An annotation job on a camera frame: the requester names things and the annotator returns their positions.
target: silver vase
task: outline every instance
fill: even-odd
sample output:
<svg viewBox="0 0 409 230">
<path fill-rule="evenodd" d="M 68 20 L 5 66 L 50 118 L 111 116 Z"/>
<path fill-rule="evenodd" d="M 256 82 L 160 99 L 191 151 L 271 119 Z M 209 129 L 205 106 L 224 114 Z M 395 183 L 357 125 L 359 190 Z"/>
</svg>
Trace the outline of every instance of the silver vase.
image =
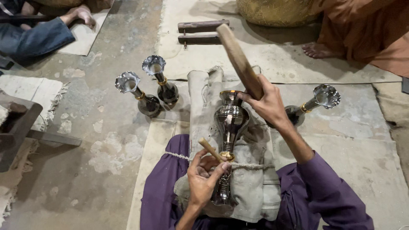
<svg viewBox="0 0 409 230">
<path fill-rule="evenodd" d="M 130 92 L 138 100 L 139 111 L 148 117 L 157 117 L 161 112 L 159 99 L 153 95 L 145 94 L 139 89 L 141 79 L 134 72 L 123 72 L 115 80 L 115 87 L 121 92 Z"/>
<path fill-rule="evenodd" d="M 341 95 L 337 90 L 326 84 L 314 88 L 314 97 L 301 106 L 286 106 L 285 112 L 294 126 L 300 126 L 305 120 L 305 114 L 311 112 L 314 108 L 323 106 L 331 109 L 339 105 Z"/>
<path fill-rule="evenodd" d="M 167 105 L 173 105 L 179 99 L 179 90 L 175 84 L 168 82 L 168 79 L 163 75 L 166 61 L 158 55 L 147 57 L 142 63 L 142 69 L 149 75 L 155 76 L 159 87 L 157 88 L 157 96 Z"/>
<path fill-rule="evenodd" d="M 243 102 L 237 97 L 240 91 L 227 90 L 220 93 L 220 98 L 223 100 L 223 105 L 220 106 L 214 113 L 214 119 L 222 137 L 221 156 L 227 158 L 229 162 L 234 161 L 233 148 L 240 133 L 247 127 L 249 123 L 249 113 L 241 107 Z M 215 205 L 228 205 L 234 207 L 237 201 L 230 192 L 231 169 L 226 174 L 223 174 L 218 183 L 211 201 Z"/>
</svg>

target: vase neck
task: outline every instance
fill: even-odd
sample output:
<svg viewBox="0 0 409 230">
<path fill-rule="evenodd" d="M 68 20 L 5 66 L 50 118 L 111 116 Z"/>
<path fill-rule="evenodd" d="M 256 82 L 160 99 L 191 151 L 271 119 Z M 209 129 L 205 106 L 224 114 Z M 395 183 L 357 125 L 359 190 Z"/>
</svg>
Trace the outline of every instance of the vase neck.
<svg viewBox="0 0 409 230">
<path fill-rule="evenodd" d="M 240 92 L 237 90 L 222 91 L 220 98 L 223 100 L 224 105 L 241 106 L 243 100 L 237 97 L 237 94 Z"/>
</svg>

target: gold band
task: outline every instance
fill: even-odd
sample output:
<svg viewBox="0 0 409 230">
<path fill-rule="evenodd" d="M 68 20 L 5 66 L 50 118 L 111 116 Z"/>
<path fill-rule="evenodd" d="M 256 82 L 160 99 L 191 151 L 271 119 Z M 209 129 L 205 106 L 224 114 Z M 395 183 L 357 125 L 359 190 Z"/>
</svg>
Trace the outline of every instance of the gold band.
<svg viewBox="0 0 409 230">
<path fill-rule="evenodd" d="M 145 92 L 142 91 L 142 95 L 140 97 L 135 97 L 136 100 L 140 101 L 145 98 Z"/>
<path fill-rule="evenodd" d="M 160 85 L 160 86 L 164 86 L 164 85 L 166 85 L 166 83 L 168 83 L 168 79 L 165 77 L 165 76 L 163 76 L 165 79 L 162 81 L 162 82 L 159 82 L 158 80 L 156 80 L 156 82 Z"/>
<path fill-rule="evenodd" d="M 308 109 L 306 109 L 305 108 L 305 104 L 306 104 L 307 102 L 305 102 L 304 104 L 302 104 L 301 106 L 300 106 L 300 109 L 301 109 L 301 111 L 303 111 L 304 113 L 309 113 L 309 112 L 311 112 L 312 110 L 308 110 Z"/>
<path fill-rule="evenodd" d="M 233 162 L 234 161 L 234 154 L 230 153 L 230 152 L 226 152 L 226 151 L 222 151 L 219 153 L 220 156 L 227 158 L 228 162 Z"/>
<path fill-rule="evenodd" d="M 225 90 L 225 91 L 220 92 L 219 94 L 221 95 L 222 93 L 225 93 L 225 92 L 242 92 L 242 91 L 238 91 L 238 90 Z"/>
</svg>

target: rope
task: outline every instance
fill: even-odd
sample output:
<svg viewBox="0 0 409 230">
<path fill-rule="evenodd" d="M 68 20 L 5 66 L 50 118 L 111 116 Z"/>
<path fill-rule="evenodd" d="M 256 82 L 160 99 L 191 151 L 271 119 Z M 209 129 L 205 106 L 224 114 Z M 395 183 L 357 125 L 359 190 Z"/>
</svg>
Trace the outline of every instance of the rope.
<svg viewBox="0 0 409 230">
<path fill-rule="evenodd" d="M 171 152 L 165 152 L 165 153 L 167 153 L 169 155 L 172 155 L 172 156 L 175 156 L 175 157 L 179 157 L 179 158 L 188 160 L 190 162 L 193 161 L 193 158 L 191 158 L 191 157 L 187 157 L 187 156 L 184 156 L 184 155 L 180 155 L 180 154 L 177 154 L 177 153 L 171 153 Z M 241 163 L 236 163 L 236 162 L 231 162 L 230 164 L 232 166 L 235 166 L 236 168 L 244 167 L 244 168 L 248 168 L 250 170 L 259 170 L 259 169 L 265 170 L 265 169 L 271 169 L 271 168 L 275 167 L 274 165 L 241 164 Z"/>
</svg>

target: bare foot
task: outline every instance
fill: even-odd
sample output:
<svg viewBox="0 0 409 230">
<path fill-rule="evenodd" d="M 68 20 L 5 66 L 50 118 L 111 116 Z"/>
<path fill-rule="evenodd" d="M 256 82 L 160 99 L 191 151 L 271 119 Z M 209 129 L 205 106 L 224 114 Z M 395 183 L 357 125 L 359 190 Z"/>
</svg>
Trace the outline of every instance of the bare foot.
<svg viewBox="0 0 409 230">
<path fill-rule="evenodd" d="M 304 53 L 307 56 L 316 58 L 316 59 L 340 57 L 345 54 L 344 52 L 332 51 L 328 47 L 326 47 L 324 44 L 318 44 L 318 43 L 310 43 L 307 45 L 303 45 L 302 49 L 304 50 Z"/>
<path fill-rule="evenodd" d="M 90 9 L 86 5 L 71 8 L 67 14 L 60 17 L 66 25 L 69 25 L 75 19 L 83 19 L 85 25 L 93 29 L 95 27 L 95 19 L 91 15 Z"/>
</svg>

